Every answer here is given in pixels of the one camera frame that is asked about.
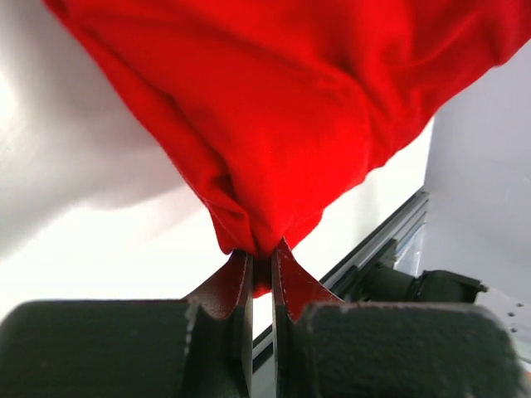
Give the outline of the red t shirt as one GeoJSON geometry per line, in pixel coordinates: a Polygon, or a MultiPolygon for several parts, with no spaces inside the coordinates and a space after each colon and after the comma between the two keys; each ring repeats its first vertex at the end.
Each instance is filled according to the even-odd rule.
{"type": "Polygon", "coordinates": [[[266,257],[530,38],[527,1],[50,1],[209,210],[266,257]]]}

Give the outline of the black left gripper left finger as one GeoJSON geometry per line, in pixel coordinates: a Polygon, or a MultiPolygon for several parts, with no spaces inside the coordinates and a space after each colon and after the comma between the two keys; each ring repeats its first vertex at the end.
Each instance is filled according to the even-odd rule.
{"type": "Polygon", "coordinates": [[[31,301],[1,324],[4,397],[248,397],[253,259],[181,299],[31,301]]]}

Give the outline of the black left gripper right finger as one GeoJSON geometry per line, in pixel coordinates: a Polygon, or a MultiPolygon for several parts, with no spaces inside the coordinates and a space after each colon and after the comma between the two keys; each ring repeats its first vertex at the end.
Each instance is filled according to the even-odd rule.
{"type": "Polygon", "coordinates": [[[279,397],[522,397],[509,334],[467,303],[347,303],[281,241],[271,258],[279,397]]]}

